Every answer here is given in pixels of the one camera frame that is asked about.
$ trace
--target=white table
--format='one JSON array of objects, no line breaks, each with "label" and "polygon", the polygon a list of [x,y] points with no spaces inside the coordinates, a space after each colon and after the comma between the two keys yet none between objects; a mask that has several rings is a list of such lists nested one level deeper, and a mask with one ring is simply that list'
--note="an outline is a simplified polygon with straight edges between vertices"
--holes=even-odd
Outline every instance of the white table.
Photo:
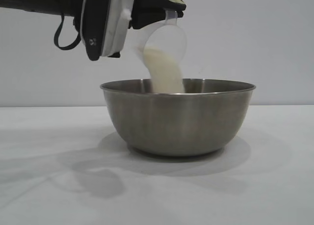
[{"label": "white table", "polygon": [[251,106],[207,158],[126,148],[105,107],[0,108],[1,225],[313,225],[314,106]]}]

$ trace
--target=white backdrop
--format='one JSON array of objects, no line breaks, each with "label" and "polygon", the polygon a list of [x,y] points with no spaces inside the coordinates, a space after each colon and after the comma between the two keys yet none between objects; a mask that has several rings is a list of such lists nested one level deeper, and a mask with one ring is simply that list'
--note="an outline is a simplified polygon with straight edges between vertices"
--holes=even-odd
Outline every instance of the white backdrop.
[{"label": "white backdrop", "polygon": [[[314,104],[313,0],[184,0],[185,77],[257,85],[253,104]],[[101,83],[149,77],[133,52],[90,62],[53,45],[58,16],[0,9],[0,106],[103,105]],[[68,19],[61,39],[76,33]],[[128,39],[132,40],[132,31]]]}]

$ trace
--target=white measuring cup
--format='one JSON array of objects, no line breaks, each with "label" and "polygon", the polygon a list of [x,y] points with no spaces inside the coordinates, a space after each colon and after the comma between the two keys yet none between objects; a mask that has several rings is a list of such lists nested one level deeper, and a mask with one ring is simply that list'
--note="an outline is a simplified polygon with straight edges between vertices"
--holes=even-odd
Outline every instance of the white measuring cup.
[{"label": "white measuring cup", "polygon": [[146,48],[161,50],[181,62],[186,52],[187,39],[185,32],[177,25],[177,19],[176,11],[166,10],[164,22],[153,23],[140,30],[136,53],[143,63]]}]

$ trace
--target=stainless steel bowl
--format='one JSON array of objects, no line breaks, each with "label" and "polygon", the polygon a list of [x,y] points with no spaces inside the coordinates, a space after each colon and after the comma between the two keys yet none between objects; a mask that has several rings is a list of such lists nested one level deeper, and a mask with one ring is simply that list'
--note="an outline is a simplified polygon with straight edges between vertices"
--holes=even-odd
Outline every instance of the stainless steel bowl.
[{"label": "stainless steel bowl", "polygon": [[253,84],[184,79],[186,94],[151,93],[149,79],[101,85],[119,135],[132,147],[164,156],[223,148],[239,131]]}]

